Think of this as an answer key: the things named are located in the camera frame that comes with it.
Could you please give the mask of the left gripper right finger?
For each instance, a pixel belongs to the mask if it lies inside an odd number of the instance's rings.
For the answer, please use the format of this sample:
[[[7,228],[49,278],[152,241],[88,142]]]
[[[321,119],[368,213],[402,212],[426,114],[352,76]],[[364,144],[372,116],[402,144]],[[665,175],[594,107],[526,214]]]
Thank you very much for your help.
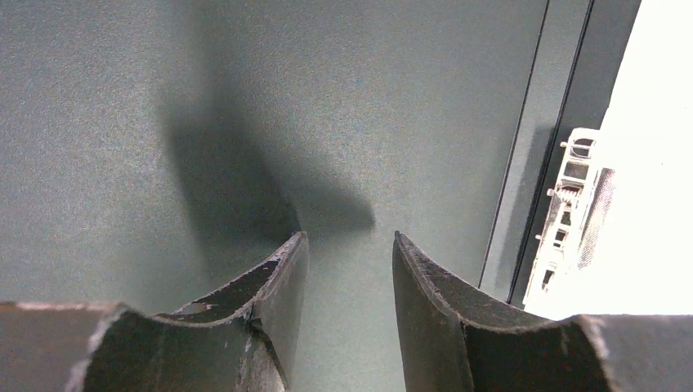
[[[689,315],[525,312],[396,233],[392,278],[408,391],[689,391]]]

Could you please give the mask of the printed paper sheet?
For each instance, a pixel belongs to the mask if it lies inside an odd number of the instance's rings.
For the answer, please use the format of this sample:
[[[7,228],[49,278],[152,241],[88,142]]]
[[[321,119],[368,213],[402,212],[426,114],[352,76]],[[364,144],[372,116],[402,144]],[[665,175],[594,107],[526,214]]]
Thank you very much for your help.
[[[594,260],[525,309],[548,319],[691,314],[691,2],[641,4],[600,130],[615,191]]]

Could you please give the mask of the red folder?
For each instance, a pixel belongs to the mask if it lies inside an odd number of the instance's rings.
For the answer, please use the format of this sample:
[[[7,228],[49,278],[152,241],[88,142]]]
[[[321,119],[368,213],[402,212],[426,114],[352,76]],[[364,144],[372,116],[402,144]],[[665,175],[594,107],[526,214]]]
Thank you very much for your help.
[[[311,241],[296,391],[402,391],[391,242],[517,304],[641,1],[4,1],[1,298],[171,311]]]

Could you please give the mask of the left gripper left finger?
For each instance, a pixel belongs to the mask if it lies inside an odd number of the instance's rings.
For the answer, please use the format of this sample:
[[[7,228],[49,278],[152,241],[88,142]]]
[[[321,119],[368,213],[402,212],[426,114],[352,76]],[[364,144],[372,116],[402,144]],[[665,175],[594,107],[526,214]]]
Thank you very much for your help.
[[[4,302],[4,391],[287,391],[308,272],[298,232],[171,314],[119,302]]]

